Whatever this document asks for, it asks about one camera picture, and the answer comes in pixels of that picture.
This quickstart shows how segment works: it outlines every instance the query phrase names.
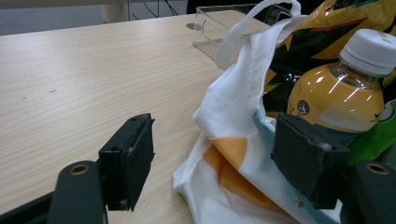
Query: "clear acrylic box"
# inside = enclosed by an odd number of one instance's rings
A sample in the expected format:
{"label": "clear acrylic box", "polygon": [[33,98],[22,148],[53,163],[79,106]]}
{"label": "clear acrylic box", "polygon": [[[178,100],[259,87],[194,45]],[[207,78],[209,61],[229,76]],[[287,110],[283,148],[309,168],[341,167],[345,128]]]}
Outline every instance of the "clear acrylic box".
{"label": "clear acrylic box", "polygon": [[[216,52],[222,38],[231,27],[241,21],[255,4],[235,6],[198,7],[195,17],[192,44],[211,59],[216,60]],[[289,18],[289,11],[281,6],[272,5],[259,13],[243,33],[231,63],[236,62],[239,50],[254,33],[265,30],[279,20]]]}

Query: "chips bag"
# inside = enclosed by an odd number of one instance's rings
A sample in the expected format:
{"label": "chips bag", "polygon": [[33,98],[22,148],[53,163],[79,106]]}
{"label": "chips bag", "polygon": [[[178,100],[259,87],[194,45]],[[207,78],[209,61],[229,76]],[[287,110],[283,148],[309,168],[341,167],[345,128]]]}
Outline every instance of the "chips bag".
{"label": "chips bag", "polygon": [[[275,52],[263,95],[267,116],[286,112],[290,92],[299,77],[338,54],[350,37],[367,28],[396,35],[396,0],[326,0],[289,35]],[[390,76],[384,80],[384,98],[393,99]]]}

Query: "cable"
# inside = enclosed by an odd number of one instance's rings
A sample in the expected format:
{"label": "cable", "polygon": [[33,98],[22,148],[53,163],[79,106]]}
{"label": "cable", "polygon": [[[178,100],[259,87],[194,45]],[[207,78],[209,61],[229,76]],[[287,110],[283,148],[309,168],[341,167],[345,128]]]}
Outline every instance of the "cable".
{"label": "cable", "polygon": [[133,12],[132,12],[132,16],[133,16],[133,17],[135,17],[137,20],[139,20],[139,21],[140,21],[140,19],[139,19],[139,18],[137,18],[137,17],[136,17],[136,15],[135,15]]}
{"label": "cable", "polygon": [[158,17],[159,17],[159,15],[160,15],[160,10],[157,11],[157,14],[158,14],[158,16],[157,16],[157,15],[154,14],[154,12],[152,12],[152,11],[149,9],[148,5],[146,5],[146,2],[143,2],[143,4],[145,4],[145,7],[147,8],[147,10],[148,10],[155,18],[158,18]]}
{"label": "cable", "polygon": [[172,15],[177,16],[177,12],[176,12],[175,9],[169,4],[168,0],[163,0],[163,1],[169,6],[169,9],[171,10]]}

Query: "snack package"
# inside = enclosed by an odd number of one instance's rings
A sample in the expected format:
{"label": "snack package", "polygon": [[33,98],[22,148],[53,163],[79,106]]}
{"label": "snack package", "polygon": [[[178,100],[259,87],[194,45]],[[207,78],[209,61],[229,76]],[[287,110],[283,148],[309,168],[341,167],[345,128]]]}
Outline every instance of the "snack package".
{"label": "snack package", "polygon": [[[286,112],[294,83],[305,72],[334,63],[350,37],[367,28],[396,35],[396,0],[326,0],[276,49],[263,94],[267,116]],[[393,86],[392,79],[384,80]],[[394,89],[384,90],[394,94]]]}
{"label": "snack package", "polygon": [[378,123],[362,134],[350,149],[350,163],[374,160],[396,142],[396,99],[385,104]]}

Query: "floor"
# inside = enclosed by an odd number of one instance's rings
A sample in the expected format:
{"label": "floor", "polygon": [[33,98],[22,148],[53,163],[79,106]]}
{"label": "floor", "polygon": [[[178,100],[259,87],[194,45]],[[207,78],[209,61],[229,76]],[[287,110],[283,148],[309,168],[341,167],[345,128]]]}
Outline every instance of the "floor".
{"label": "floor", "polygon": [[[131,21],[186,14],[187,0],[169,1],[168,3],[169,6],[163,0],[130,3]],[[104,24],[101,6],[0,9],[0,35],[97,24]]]}

